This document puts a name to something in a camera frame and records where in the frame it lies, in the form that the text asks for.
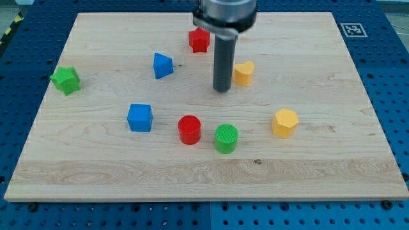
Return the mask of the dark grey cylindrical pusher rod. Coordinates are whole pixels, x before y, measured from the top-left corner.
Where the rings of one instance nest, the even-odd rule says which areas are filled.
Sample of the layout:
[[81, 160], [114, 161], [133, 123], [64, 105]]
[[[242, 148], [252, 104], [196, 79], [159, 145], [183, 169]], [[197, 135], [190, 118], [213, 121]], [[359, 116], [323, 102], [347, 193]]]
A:
[[215, 35], [213, 88], [225, 93], [231, 88], [236, 40]]

